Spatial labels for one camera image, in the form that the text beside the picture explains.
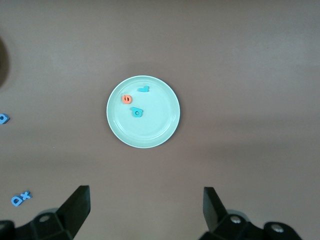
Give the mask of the brown table cover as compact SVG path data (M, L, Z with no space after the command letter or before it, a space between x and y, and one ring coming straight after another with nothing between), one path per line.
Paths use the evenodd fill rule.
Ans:
M0 38L0 220L23 225L88 185L75 240L197 240L208 186L258 227L320 240L320 0L0 0ZM137 75L180 103L149 149L106 116Z

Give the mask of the beige plate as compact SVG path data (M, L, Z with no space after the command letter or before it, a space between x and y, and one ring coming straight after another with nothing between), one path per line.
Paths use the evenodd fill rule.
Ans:
M0 37L0 88L5 84L10 71L10 56L7 46Z

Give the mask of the green plate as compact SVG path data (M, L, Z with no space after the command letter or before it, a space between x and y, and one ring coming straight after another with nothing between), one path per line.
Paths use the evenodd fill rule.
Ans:
M148 92L138 88L149 86ZM124 104L123 95L132 102ZM133 117L131 107L143 110ZM106 118L111 131L123 143L140 149L157 147L176 131L180 121L180 103L164 81L148 75L132 76L120 82L111 92L106 105Z

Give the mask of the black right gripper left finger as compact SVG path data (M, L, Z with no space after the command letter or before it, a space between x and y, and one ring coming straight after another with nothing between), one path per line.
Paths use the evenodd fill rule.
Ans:
M73 240L90 211L90 187L81 185L55 212L42 213L16 228L14 240Z

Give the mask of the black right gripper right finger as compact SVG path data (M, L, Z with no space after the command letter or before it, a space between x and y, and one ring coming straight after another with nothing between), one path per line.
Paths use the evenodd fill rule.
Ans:
M203 215L208 227L199 240L264 240L263 230L238 213L228 213L213 187L203 189Z

